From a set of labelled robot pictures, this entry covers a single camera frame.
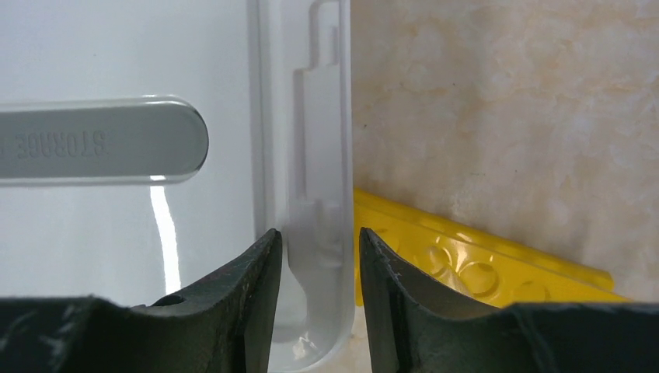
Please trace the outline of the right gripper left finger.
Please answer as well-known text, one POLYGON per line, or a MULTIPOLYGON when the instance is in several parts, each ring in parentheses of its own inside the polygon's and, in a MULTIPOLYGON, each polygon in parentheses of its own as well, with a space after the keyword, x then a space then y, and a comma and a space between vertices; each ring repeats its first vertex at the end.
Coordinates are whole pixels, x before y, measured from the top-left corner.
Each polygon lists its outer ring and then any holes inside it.
POLYGON ((150 306, 95 296, 3 298, 3 372, 265 372, 282 267, 271 229, 150 306))

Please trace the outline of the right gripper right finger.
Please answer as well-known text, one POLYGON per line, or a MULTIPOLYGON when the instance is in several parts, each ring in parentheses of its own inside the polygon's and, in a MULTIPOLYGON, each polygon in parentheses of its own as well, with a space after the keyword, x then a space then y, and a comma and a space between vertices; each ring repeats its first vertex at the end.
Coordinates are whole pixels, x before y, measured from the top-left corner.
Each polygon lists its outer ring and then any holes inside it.
POLYGON ((436 281, 375 232, 359 236, 375 372, 656 372, 658 306, 516 303, 499 309, 436 281))

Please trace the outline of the white plastic lid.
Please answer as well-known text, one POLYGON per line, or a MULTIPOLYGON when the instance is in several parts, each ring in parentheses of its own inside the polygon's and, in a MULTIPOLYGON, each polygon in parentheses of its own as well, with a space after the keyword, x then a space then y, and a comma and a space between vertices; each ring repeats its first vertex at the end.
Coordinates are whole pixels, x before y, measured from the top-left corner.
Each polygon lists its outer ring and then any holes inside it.
POLYGON ((150 306, 282 237, 268 369, 354 320, 348 1, 3 1, 1 301, 150 306))

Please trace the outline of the yellow test tube rack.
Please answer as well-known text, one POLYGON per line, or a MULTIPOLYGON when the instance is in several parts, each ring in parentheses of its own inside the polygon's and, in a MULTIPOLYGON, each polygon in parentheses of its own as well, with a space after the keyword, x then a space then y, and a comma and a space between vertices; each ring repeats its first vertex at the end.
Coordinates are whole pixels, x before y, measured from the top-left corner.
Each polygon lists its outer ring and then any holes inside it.
POLYGON ((623 302, 604 271, 426 211, 354 191, 354 227, 372 229, 442 284, 502 308, 515 302, 623 302))

